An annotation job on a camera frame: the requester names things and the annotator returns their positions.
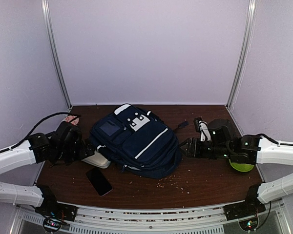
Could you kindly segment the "beige hard glasses case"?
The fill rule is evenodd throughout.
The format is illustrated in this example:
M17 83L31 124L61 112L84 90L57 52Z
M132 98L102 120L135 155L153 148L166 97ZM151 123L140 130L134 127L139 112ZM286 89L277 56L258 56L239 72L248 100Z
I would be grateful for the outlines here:
M109 160L107 160L102 154L97 151L95 151L93 155L86 157L82 161L102 169L108 168L111 164Z

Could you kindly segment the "black smartphone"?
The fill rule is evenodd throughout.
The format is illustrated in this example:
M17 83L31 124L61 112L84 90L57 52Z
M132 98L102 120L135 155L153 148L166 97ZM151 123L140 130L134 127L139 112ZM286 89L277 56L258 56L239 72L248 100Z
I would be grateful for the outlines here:
M86 177L99 196L104 196L113 190L112 185L97 167L86 172Z

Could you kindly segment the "navy blue student backpack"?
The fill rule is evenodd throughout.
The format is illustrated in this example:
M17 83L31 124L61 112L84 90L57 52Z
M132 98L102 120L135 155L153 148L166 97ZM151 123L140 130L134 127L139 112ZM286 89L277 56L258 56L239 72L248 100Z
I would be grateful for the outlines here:
M89 141L107 160L136 175L161 179L179 166L182 154L174 131L152 111L123 104L98 120Z

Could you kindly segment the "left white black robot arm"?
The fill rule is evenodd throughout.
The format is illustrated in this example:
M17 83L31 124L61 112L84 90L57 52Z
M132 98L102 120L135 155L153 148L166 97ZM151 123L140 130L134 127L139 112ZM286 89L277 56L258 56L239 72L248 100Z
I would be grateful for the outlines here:
M63 121L56 131L27 136L21 143L0 150L0 175L22 166L49 161L69 165L95 154L84 140L78 126ZM21 186L0 182L0 203L41 207L49 216L57 216L61 209L47 186Z

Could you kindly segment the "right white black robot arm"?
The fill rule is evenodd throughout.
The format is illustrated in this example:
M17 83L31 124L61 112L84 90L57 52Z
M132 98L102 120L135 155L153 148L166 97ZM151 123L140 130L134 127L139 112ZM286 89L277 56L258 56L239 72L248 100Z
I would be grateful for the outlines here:
M266 134L237 137L227 119L210 123L194 119L199 138L191 137L180 144L186 157L227 159L237 164L283 164L293 166L293 142L277 141ZM245 200L224 206L228 219L255 215L265 211L265 205L293 194L293 173L277 180L249 187Z

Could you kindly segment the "red patterned small bowl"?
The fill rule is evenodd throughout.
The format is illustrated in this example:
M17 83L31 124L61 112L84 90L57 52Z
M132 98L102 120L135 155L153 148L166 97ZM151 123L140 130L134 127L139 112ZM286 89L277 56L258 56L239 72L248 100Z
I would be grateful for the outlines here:
M65 122L69 122L75 126L77 126L79 124L80 118L77 116L66 116L63 121Z

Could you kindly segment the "lime green plate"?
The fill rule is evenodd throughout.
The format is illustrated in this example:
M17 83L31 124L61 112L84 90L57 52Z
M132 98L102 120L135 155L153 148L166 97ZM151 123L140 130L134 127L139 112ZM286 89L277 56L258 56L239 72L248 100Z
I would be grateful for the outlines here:
M237 163L237 162L232 162L231 160L229 160L229 163L233 169L242 173L248 173L254 168L254 165L252 164Z

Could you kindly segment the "right aluminium frame post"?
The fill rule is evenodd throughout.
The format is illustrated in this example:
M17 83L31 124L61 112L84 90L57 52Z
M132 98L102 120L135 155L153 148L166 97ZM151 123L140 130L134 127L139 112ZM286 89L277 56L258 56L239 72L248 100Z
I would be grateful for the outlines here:
M230 95L226 107L232 111L236 102L238 92L242 83L243 74L246 66L246 58L250 48L251 39L253 35L253 27L255 21L255 13L257 8L257 0L250 0L248 5L248 12L246 17L245 31L236 67L233 84L230 90Z

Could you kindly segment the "aluminium frame post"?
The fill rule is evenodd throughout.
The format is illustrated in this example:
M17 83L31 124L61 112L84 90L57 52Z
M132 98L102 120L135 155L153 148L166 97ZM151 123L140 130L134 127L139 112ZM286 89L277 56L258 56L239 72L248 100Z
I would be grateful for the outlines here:
M54 38L54 32L53 32L53 27L52 27L52 20L51 20L51 14L50 14L50 9L49 9L49 1L48 0L41 0L42 4L42 14L46 26L46 31L48 35L48 40L49 40L49 45L51 49L51 54L52 54L52 60L56 72L56 76L60 85L60 90L62 92L62 95L64 97L66 106L68 109L72 108L71 100L68 95L68 90L63 78L63 73L60 65L60 60L58 56L58 51L56 47L56 42Z
M230 90L230 95L226 107L232 111L236 102L238 92L242 83L243 74L246 66L246 58L250 48L251 39L253 35L253 27L255 21L255 13L257 8L257 0L250 0L248 5L248 12L246 17L245 31L236 67L233 84Z

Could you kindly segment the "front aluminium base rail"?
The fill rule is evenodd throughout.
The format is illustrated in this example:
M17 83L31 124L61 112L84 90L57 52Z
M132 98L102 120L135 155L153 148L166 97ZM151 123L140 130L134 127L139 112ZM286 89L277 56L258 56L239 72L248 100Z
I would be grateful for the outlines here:
M266 211L229 220L224 205L192 208L130 210L78 206L73 221L59 234L244 234L250 220L259 222L257 234L291 234L283 203L274 202Z

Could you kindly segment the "left aluminium frame post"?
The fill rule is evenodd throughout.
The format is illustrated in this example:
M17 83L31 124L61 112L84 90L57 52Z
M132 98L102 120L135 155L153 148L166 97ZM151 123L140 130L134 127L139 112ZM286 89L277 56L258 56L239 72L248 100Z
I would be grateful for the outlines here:
M51 20L51 14L50 14L50 9L49 9L49 1L48 0L41 0L42 4L42 14L46 26L46 31L48 35L48 40L49 40L49 45L51 49L51 54L52 54L52 60L56 72L56 76L60 85L60 90L62 92L62 95L64 97L66 106L68 109L72 108L71 100L68 95L68 90L63 78L63 73L60 65L60 60L58 56L58 51L56 47L56 42L54 38L54 32L53 32L53 27L52 27L52 20Z

